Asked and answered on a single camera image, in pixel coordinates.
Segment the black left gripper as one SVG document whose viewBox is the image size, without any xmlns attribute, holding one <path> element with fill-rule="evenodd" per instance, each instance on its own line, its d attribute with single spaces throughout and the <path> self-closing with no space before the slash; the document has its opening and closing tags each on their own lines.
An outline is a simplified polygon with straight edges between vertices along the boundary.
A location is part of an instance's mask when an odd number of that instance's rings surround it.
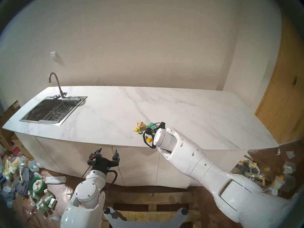
<svg viewBox="0 0 304 228">
<path fill-rule="evenodd" d="M 102 156 L 102 148 L 97 149 L 94 153 L 91 153 L 87 164 L 92 167 L 92 170 L 101 171 L 102 173 L 107 173 L 110 168 L 119 166 L 119 153 L 116 148 L 112 160 L 108 160 Z"/>
</svg>

